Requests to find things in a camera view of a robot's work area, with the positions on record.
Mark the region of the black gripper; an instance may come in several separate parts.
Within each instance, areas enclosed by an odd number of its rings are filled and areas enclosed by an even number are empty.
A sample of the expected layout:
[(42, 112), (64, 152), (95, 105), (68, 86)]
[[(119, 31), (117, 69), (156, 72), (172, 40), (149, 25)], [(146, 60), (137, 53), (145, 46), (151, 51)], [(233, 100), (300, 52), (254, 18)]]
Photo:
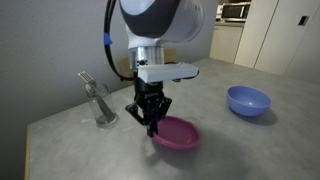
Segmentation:
[[(125, 109), (137, 122), (147, 126), (147, 135), (153, 137), (158, 133), (158, 122), (166, 116), (172, 100), (164, 97), (162, 82), (148, 84), (136, 78), (134, 88), (136, 102), (127, 105)], [(139, 115), (138, 106), (147, 114), (148, 122)]]

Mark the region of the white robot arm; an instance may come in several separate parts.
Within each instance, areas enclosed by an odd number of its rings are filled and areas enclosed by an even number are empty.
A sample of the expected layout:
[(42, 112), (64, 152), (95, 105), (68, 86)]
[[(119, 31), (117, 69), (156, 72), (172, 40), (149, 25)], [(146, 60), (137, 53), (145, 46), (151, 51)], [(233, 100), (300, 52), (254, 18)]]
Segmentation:
[(153, 136), (171, 105), (163, 93), (163, 82), (199, 74), (199, 69), (188, 63), (166, 64), (164, 44), (194, 39), (203, 26), (204, 10), (198, 0), (120, 0), (120, 10), (135, 89), (134, 102), (126, 110)]

